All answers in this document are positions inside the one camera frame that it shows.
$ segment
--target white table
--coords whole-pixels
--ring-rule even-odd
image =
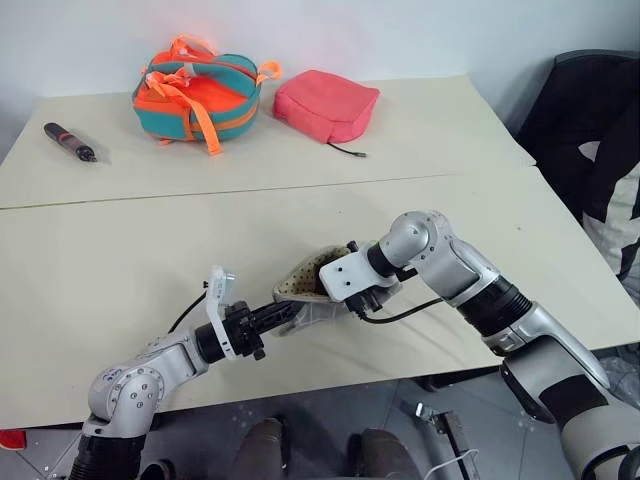
[[[209,158],[202,144],[160,146],[140,127],[130,94],[42,99],[0,166],[0,208],[105,199],[349,184],[532,165],[468,77],[367,82],[381,90],[365,134],[321,145],[270,116],[265,89],[252,129]],[[44,135],[60,123],[101,162],[73,158]]]
[[[640,313],[533,168],[0,211],[0,428],[81,421],[102,368],[162,334],[213,263],[250,305],[314,249],[375,239],[400,213],[435,208],[457,234],[589,348],[638,340]],[[389,304],[432,298],[417,279]],[[205,321],[196,310],[188,322]],[[164,410],[497,364],[446,305],[402,322],[356,318],[220,362]]]

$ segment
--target gray tile floor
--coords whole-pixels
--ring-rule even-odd
[[[421,472],[453,456],[446,438],[413,418],[422,401],[454,410],[485,480],[569,480],[572,477],[553,426],[529,420],[497,374],[426,392],[412,380],[378,382],[172,412],[162,416],[143,452],[143,465],[170,458],[179,478],[223,479],[243,435],[262,418],[284,414],[291,424],[293,478],[343,473],[349,437],[367,427],[395,433]],[[30,430],[22,452],[0,450],[0,478],[60,479],[76,454],[77,430]],[[455,465],[434,480],[459,480]]]

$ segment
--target white wall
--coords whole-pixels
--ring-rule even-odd
[[[517,130],[554,55],[640,48],[640,1],[2,0],[0,159],[37,96],[131,90],[182,32],[256,62],[277,59],[287,75],[469,72]]]

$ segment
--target orange backpack strap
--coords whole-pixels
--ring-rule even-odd
[[[282,76],[282,68],[278,62],[265,62],[258,67],[258,76],[256,77],[256,86],[265,80],[277,80]]]
[[[174,86],[186,85],[187,79],[188,75],[186,70],[181,68],[176,73],[168,75],[160,72],[151,72],[147,75],[146,82],[149,88],[154,89],[162,97],[169,98],[171,101],[175,101],[176,103],[186,102],[193,110],[193,113],[200,124],[202,135],[207,142],[209,153],[211,155],[220,153],[222,151],[220,148],[220,140],[218,140],[218,134],[213,126],[211,117],[209,117],[209,112],[207,112],[206,108],[204,108],[201,103],[189,98]],[[193,133],[191,131],[187,131],[186,133],[189,136],[189,140],[193,140]]]
[[[187,62],[196,60],[209,63],[218,55],[218,52],[211,48],[207,42],[186,33],[178,35],[173,39],[169,52],[173,60]]]

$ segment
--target pink pouch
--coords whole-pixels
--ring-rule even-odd
[[[320,143],[349,142],[364,133],[379,95],[377,88],[307,70],[278,89],[273,116]]]

